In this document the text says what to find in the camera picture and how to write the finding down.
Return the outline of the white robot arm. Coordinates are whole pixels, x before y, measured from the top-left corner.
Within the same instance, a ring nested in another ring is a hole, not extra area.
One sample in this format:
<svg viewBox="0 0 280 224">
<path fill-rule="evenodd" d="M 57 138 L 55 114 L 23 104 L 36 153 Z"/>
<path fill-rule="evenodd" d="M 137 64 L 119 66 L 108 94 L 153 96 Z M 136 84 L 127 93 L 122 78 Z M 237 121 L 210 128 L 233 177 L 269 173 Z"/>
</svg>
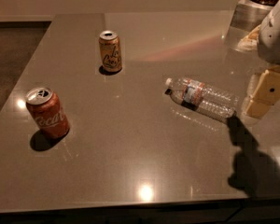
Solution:
<svg viewBox="0 0 280 224">
<path fill-rule="evenodd" d="M 253 119 L 261 119 L 280 100 L 280 0 L 260 25 L 257 48 L 269 67 L 248 84 L 242 109 Z"/>
</svg>

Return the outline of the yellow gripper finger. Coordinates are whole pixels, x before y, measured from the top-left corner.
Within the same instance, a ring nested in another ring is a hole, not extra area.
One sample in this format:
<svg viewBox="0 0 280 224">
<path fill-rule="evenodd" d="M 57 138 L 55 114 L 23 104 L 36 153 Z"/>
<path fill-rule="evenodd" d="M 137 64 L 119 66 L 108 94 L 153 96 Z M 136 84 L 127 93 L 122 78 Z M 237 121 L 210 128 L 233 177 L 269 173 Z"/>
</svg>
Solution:
<svg viewBox="0 0 280 224">
<path fill-rule="evenodd" d="M 254 74 L 248 85 L 244 114 L 261 119 L 280 100 L 280 65 L 273 65 L 261 74 Z"/>
</svg>

